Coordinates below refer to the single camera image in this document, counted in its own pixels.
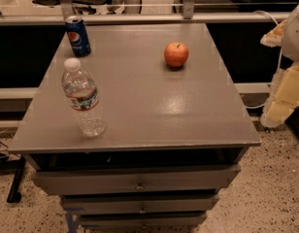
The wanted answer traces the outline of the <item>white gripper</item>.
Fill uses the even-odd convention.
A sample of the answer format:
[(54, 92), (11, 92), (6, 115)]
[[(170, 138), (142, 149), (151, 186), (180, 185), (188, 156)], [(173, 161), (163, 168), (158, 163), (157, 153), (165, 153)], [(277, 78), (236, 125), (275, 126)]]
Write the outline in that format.
[[(266, 47), (280, 47), (282, 33), (286, 24), (283, 20), (267, 34), (260, 43)], [(294, 63), (286, 70), (278, 69), (269, 88), (260, 123), (266, 128), (275, 128), (283, 124), (299, 107), (299, 63)]]

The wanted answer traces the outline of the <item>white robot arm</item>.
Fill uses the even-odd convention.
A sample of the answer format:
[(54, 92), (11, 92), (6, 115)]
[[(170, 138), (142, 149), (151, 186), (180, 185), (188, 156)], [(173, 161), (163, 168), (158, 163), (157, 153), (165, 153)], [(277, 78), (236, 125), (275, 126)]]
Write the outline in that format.
[(278, 68), (270, 84), (260, 122), (275, 128), (283, 124), (299, 107), (299, 4), (289, 17), (265, 34), (260, 43), (280, 47), (280, 56), (292, 61), (286, 70)]

